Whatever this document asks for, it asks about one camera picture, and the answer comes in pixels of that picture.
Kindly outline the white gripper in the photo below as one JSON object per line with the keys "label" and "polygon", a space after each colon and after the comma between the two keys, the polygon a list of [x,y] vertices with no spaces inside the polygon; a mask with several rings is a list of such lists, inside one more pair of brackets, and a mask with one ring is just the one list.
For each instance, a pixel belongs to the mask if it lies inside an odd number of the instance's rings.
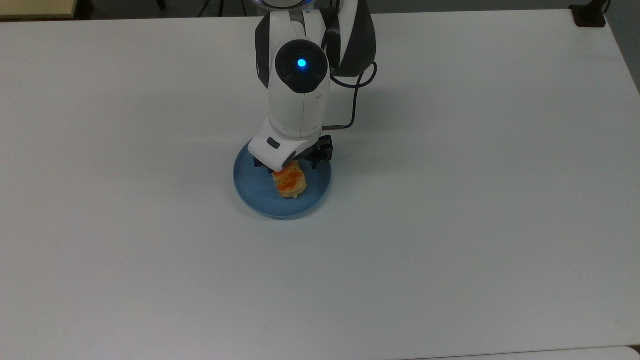
{"label": "white gripper", "polygon": [[287,136],[276,130],[267,117],[248,143],[247,150],[253,156],[256,168],[267,167],[279,172],[292,161],[305,161],[316,170],[321,163],[332,161],[334,142],[330,135],[322,136],[320,131],[305,137]]}

